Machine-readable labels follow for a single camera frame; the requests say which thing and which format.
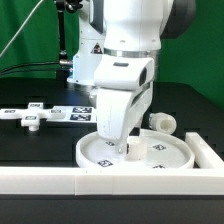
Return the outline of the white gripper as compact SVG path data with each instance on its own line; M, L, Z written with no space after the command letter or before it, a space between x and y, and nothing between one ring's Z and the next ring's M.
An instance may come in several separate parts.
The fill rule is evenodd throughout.
M118 153L127 151L128 127L137 124L151 103L154 66L151 57L104 55L94 73L97 131Z

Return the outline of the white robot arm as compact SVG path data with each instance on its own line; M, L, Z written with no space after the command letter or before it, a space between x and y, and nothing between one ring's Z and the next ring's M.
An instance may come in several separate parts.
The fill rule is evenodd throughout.
M195 12L196 0L83 0L68 83L89 93L97 132L118 152L152 102L161 41L183 34Z

